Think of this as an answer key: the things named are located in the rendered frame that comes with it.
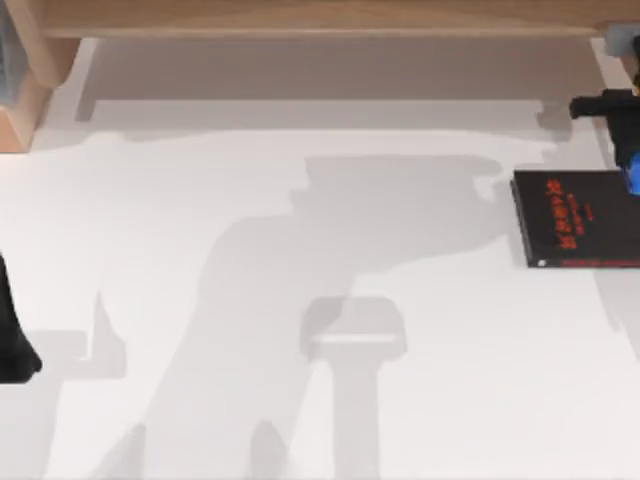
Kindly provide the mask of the pale wooden drawer front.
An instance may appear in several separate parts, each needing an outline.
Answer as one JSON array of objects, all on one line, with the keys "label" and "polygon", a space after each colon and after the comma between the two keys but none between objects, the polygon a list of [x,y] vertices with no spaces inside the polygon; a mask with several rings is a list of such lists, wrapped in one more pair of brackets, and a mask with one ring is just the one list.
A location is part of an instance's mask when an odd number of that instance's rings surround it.
[{"label": "pale wooden drawer front", "polygon": [[0,154],[30,150],[53,92],[69,77],[80,40],[57,37],[69,0],[0,0]]}]

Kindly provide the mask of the black book with red lettering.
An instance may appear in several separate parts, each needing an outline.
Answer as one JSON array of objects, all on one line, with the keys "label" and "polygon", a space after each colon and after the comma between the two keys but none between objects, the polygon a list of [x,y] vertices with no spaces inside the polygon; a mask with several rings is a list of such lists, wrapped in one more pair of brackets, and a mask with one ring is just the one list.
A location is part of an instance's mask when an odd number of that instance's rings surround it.
[{"label": "black book with red lettering", "polygon": [[640,195],[615,170],[516,170],[530,268],[640,269]]}]

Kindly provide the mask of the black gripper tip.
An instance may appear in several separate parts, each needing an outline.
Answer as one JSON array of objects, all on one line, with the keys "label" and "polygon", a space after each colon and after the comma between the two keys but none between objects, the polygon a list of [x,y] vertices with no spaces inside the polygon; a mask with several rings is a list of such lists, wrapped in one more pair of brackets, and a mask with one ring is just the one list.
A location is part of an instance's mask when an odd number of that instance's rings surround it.
[{"label": "black gripper tip", "polygon": [[27,383],[42,367],[19,322],[6,263],[0,254],[0,384]]}]

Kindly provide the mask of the small blue object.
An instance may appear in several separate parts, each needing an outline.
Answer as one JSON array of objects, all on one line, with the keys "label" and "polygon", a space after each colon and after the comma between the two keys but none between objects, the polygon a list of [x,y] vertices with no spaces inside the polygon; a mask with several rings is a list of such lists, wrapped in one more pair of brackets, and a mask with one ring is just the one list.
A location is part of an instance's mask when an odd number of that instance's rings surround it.
[{"label": "small blue object", "polygon": [[640,197],[640,151],[631,155],[626,164],[621,168],[628,192]]}]

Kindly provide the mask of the pale grey rounded box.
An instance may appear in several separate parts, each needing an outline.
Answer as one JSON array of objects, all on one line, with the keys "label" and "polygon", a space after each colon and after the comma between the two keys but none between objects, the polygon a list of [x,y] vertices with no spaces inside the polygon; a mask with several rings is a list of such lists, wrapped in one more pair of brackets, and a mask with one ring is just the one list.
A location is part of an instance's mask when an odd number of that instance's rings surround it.
[{"label": "pale grey rounded box", "polygon": [[606,53],[612,57],[635,55],[637,39],[640,42],[640,22],[610,24],[604,34]]}]

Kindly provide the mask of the wooden cupboard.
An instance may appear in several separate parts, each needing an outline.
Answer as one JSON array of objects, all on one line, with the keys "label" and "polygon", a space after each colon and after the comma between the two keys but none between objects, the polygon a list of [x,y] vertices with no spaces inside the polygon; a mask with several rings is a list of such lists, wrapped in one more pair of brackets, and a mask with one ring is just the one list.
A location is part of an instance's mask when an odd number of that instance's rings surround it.
[{"label": "wooden cupboard", "polygon": [[640,0],[46,0],[54,38],[594,36]]}]

